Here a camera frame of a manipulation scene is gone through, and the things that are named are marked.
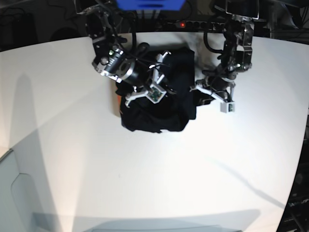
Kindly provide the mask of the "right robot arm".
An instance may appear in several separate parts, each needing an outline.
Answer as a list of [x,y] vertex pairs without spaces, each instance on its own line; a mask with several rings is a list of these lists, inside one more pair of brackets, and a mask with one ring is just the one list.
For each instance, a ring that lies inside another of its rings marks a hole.
[[[152,54],[148,43],[137,43],[135,15],[120,10],[113,0],[75,0],[76,13],[86,17],[85,28],[92,39],[95,58],[92,65],[101,76],[130,87],[124,94],[125,106],[139,98],[158,104],[167,94],[176,92],[168,87],[163,68],[169,51]],[[116,16],[127,20],[132,29],[132,45],[125,48],[127,39],[117,32]]]

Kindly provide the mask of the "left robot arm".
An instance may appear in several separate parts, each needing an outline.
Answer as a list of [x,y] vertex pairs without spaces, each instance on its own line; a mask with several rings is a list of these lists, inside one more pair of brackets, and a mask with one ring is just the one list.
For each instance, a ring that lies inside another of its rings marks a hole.
[[[252,66],[254,22],[259,18],[260,4],[257,0],[213,0],[210,7],[214,14],[204,28],[203,42],[210,52],[218,54],[220,64],[215,69],[203,70],[204,79],[197,80],[191,87],[198,106],[213,100],[232,103],[237,74]],[[225,42],[222,49],[214,49],[208,34],[211,24],[219,17],[225,19],[220,30]]]

